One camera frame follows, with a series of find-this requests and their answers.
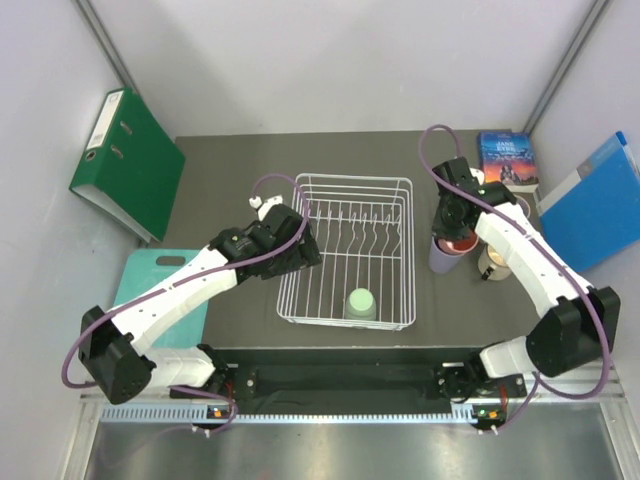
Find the teal cutting board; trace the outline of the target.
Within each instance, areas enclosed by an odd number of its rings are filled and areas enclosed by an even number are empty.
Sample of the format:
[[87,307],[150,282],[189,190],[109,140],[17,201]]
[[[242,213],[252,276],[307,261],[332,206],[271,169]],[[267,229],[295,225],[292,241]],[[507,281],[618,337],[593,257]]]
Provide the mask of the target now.
[[[150,249],[134,251],[127,259],[114,306],[133,300],[190,262],[198,250]],[[207,304],[204,303],[165,331],[154,348],[183,349],[202,343]]]

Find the cream ceramic mug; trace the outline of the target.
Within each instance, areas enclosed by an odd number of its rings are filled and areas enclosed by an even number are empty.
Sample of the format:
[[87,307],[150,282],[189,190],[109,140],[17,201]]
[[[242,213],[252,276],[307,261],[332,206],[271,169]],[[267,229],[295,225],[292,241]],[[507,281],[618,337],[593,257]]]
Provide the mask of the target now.
[[511,275],[511,269],[490,245],[483,247],[477,262],[483,281],[502,281]]

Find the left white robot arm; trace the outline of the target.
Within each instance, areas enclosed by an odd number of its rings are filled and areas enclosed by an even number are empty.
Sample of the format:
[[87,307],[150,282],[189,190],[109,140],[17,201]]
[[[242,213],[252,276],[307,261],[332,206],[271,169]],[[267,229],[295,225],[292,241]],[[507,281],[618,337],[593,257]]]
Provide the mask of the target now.
[[321,261],[309,220],[273,197],[247,227],[221,231],[147,292],[108,311],[88,310],[78,358],[114,405],[154,388],[187,387],[216,396],[227,374],[209,347],[157,348],[155,342],[192,311],[252,277],[268,280]]

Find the pink cup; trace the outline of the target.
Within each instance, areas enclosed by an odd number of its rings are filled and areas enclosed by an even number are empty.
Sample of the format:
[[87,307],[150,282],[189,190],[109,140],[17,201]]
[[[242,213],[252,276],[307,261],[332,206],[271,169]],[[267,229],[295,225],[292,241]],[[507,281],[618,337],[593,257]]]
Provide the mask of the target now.
[[444,238],[437,240],[438,248],[448,255],[464,255],[472,251],[479,243],[477,237],[470,237],[457,241],[450,241]]

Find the Jane Eyre paperback book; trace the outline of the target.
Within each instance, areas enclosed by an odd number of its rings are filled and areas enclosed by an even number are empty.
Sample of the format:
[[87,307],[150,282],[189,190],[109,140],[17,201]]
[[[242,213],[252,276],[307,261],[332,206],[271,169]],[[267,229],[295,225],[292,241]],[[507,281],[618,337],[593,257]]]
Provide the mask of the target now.
[[522,132],[481,131],[477,136],[485,181],[499,181],[514,193],[533,193],[539,185],[530,137]]

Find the green cup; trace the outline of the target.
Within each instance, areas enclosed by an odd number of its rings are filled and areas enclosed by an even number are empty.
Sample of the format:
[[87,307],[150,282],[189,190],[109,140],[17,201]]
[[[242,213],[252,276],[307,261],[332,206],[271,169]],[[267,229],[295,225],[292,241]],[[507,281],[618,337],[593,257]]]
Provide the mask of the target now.
[[347,297],[345,318],[348,320],[375,321],[377,304],[374,295],[366,288],[357,288]]

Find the blue plastic folder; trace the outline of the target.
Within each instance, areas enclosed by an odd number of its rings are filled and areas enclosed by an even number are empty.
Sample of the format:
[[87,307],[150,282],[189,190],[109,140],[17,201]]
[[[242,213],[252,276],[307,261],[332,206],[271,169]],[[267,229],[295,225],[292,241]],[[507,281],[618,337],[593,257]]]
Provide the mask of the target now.
[[639,168],[617,131],[537,205],[548,245],[583,272],[639,240]]

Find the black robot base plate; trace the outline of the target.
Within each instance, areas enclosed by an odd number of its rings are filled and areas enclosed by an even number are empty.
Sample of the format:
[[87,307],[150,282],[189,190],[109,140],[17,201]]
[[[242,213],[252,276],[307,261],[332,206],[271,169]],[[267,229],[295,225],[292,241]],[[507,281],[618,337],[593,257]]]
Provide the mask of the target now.
[[243,413],[416,412],[434,404],[527,395],[521,374],[480,374],[476,348],[213,349],[205,392]]

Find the green lever arch binder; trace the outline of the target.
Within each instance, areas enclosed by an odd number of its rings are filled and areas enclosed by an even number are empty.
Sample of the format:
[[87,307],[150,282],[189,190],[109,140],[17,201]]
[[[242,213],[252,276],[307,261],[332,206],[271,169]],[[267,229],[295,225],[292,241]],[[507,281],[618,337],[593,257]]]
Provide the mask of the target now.
[[69,190],[146,243],[164,239],[185,156],[130,88],[108,92]]

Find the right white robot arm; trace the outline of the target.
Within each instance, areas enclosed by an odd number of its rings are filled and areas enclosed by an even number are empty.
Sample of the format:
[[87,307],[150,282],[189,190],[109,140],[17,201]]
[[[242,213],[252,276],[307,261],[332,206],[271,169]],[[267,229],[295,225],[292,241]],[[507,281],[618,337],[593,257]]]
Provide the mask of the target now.
[[465,158],[445,161],[430,174],[439,195],[434,237],[457,241],[476,235],[504,260],[539,316],[528,334],[470,357],[469,388],[487,396],[504,377],[555,378],[595,360],[608,369],[621,307],[617,293],[575,273],[533,227],[514,194],[500,182],[480,183]]

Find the clear pink glass mug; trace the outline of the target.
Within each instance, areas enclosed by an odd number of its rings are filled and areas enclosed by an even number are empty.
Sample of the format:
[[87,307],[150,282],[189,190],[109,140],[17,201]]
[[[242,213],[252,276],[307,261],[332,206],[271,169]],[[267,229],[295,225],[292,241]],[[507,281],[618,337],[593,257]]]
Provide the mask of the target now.
[[517,204],[520,206],[521,210],[523,211],[524,216],[526,218],[529,218],[531,215],[531,207],[528,201],[520,195],[516,195],[515,198],[516,198]]

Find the purple cup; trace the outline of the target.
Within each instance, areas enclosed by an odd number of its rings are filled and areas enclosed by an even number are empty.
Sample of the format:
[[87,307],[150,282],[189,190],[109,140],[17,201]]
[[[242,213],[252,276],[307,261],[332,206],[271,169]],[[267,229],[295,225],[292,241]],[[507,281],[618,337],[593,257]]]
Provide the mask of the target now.
[[451,271],[460,259],[466,255],[448,255],[436,245],[440,238],[433,237],[429,252],[429,267],[436,274],[446,274]]

